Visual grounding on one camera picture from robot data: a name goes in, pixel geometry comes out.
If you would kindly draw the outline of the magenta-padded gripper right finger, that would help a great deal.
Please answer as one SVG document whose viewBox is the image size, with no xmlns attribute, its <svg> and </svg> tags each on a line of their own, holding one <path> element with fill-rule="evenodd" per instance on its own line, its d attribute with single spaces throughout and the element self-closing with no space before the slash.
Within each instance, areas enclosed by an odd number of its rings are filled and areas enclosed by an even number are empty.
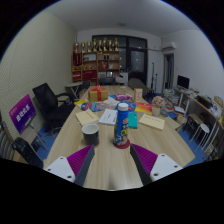
<svg viewBox="0 0 224 224">
<path fill-rule="evenodd" d="M 168 155 L 155 154 L 139 145 L 130 144 L 130 154 L 143 185 L 150 184 L 182 169 Z"/>
</svg>

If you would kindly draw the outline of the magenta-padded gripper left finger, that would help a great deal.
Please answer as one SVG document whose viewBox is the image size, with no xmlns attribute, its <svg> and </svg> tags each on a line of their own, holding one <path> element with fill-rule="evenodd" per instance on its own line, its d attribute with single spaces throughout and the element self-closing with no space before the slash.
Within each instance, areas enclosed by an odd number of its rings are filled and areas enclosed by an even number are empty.
<svg viewBox="0 0 224 224">
<path fill-rule="evenodd" d="M 82 186 L 94 155 L 94 146 L 89 145 L 68 157 L 60 156 L 46 168 L 46 171 Z"/>
</svg>

